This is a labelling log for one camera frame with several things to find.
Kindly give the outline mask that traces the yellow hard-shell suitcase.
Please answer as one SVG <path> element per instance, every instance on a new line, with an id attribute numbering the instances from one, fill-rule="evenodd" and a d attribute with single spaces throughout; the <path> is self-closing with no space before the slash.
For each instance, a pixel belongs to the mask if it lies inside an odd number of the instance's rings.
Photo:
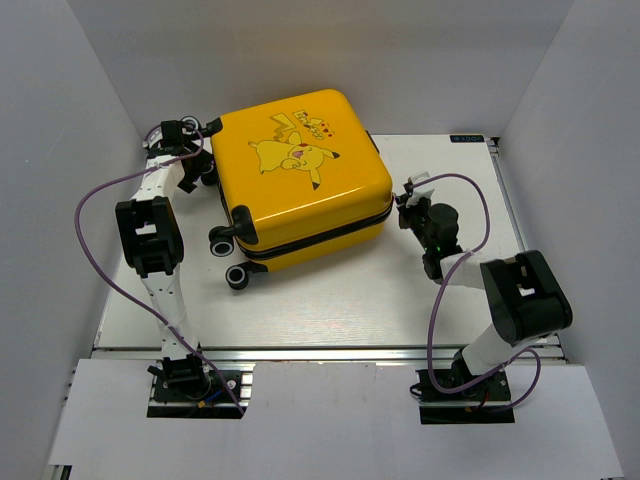
<path id="1" fill-rule="evenodd" d="M 242 251 L 230 288 L 379 235 L 392 179 L 345 95 L 324 89 L 226 113 L 206 124 L 228 218 L 209 232 L 217 257 Z"/>

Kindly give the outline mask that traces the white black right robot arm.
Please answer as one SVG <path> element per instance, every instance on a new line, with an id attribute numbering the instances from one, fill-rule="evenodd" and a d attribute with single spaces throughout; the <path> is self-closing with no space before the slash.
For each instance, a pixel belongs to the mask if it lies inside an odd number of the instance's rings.
<path id="1" fill-rule="evenodd" d="M 429 364 L 430 387 L 442 394 L 472 399 L 488 378 L 537 340 L 568 328 L 573 321 L 569 301 L 543 254 L 530 250 L 508 259 L 488 259 L 458 244 L 458 212 L 425 196 L 397 200 L 399 226 L 409 229 L 424 249 L 427 277 L 440 286 L 433 306 L 427 345 L 433 345 L 439 303 L 448 286 L 464 286 L 486 295 L 491 323 L 459 350 L 448 376 L 438 380 Z"/>

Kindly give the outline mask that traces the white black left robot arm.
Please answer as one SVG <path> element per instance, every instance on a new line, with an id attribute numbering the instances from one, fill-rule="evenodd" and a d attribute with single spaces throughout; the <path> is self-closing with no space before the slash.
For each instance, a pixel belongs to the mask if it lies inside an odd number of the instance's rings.
<path id="1" fill-rule="evenodd" d="M 191 329 L 180 285 L 184 243 L 171 199 L 212 168 L 212 156 L 197 137 L 198 120 L 187 116 L 164 121 L 143 142 L 147 172 L 130 200 L 115 207 L 124 258 L 141 278 L 161 335 L 162 361 L 153 367 L 160 384 L 185 397 L 204 397 L 211 374 L 193 351 L 199 348 Z"/>

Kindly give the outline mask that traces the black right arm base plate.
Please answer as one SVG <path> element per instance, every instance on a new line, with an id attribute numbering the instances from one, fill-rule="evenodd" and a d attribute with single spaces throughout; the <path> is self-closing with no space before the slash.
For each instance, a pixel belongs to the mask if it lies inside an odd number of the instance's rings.
<path id="1" fill-rule="evenodd" d="M 511 392 L 504 372 L 470 389 L 445 394 L 432 385 L 427 369 L 417 370 L 418 381 L 409 388 L 418 401 L 422 425 L 512 424 Z"/>

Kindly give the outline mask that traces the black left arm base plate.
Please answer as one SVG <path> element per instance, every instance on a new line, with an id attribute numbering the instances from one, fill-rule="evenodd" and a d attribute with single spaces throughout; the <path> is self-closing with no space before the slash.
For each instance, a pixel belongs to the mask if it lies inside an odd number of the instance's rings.
<path id="1" fill-rule="evenodd" d="M 160 364 L 148 368 L 153 376 L 146 416 L 151 419 L 230 419 L 239 420 L 243 414 L 233 402 L 227 388 L 236 396 L 243 409 L 250 398 L 250 373 L 242 370 L 222 370 L 226 382 L 208 371 L 209 381 L 195 392 L 185 393 L 164 378 Z"/>

